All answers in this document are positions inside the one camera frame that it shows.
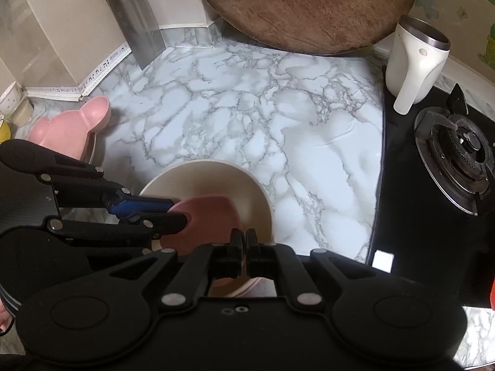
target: black stovetop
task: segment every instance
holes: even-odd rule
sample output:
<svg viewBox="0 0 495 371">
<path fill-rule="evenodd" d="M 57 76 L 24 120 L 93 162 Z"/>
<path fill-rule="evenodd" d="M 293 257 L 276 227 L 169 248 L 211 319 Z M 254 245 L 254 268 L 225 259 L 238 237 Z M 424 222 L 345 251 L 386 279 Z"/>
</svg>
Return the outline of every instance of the black stovetop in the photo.
<svg viewBox="0 0 495 371">
<path fill-rule="evenodd" d="M 384 87 L 382 172 L 367 262 L 372 264 L 376 250 L 392 253 L 392 274 L 455 294 L 463 305 L 488 308 L 495 276 L 495 211 L 470 215 L 452 204 L 428 173 L 414 138 L 417 114 L 425 107 L 446 108 L 448 96 L 434 87 L 403 116 Z M 467 117 L 492 145 L 495 122 L 472 107 Z"/>
</svg>

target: beige bowl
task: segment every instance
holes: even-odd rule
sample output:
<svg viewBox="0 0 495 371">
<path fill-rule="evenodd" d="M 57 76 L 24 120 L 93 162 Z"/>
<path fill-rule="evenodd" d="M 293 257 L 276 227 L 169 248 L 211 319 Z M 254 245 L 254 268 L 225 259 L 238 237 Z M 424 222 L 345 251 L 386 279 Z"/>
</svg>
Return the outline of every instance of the beige bowl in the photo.
<svg viewBox="0 0 495 371">
<path fill-rule="evenodd" d="M 236 206 L 243 231 L 254 228 L 260 243 L 273 242 L 273 215 L 268 196 L 253 176 L 234 164 L 210 159 L 181 163 L 155 177 L 140 193 L 174 201 L 208 194 L 228 196 Z M 154 250 L 159 248 L 158 244 L 153 246 Z M 254 287 L 258 280 L 242 276 L 225 286 L 212 288 L 210 295 L 239 296 Z"/>
</svg>

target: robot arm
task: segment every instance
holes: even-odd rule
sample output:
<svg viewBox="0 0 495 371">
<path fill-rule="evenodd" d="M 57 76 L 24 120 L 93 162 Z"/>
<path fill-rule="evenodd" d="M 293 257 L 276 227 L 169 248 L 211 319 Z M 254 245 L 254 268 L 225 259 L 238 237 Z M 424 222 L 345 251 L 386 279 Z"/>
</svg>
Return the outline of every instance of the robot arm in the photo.
<svg viewBox="0 0 495 371">
<path fill-rule="evenodd" d="M 0 297 L 23 369 L 461 369 L 465 313 L 424 285 L 326 250 L 261 245 L 253 229 L 187 257 L 145 255 L 187 223 L 167 200 L 122 195 L 98 169 L 26 141 L 0 145 L 0 173 Z M 62 202 L 124 209 L 118 225 L 68 223 Z M 208 295 L 243 272 L 274 280 L 277 296 Z"/>
</svg>

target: stove burner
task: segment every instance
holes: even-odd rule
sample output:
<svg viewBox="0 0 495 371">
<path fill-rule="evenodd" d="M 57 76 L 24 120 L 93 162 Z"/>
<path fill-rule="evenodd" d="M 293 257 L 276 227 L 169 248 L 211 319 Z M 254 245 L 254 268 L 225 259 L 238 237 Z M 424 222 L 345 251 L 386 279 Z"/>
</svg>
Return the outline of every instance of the stove burner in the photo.
<svg viewBox="0 0 495 371">
<path fill-rule="evenodd" d="M 493 152 L 483 132 L 467 117 L 440 107 L 420 111 L 414 129 L 419 154 L 435 183 L 458 208 L 478 215 L 493 174 Z"/>
</svg>

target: mug handle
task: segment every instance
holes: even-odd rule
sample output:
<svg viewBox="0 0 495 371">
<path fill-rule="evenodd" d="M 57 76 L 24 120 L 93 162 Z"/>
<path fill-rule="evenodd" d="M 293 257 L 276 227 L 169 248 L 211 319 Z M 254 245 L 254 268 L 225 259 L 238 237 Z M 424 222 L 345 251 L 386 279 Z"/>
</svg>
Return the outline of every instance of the mug handle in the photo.
<svg viewBox="0 0 495 371">
<path fill-rule="evenodd" d="M 394 110 L 399 114 L 407 114 L 416 99 L 416 96 L 425 80 L 424 71 L 417 66 L 410 66 L 407 69 L 402 88 L 394 103 Z"/>
</svg>

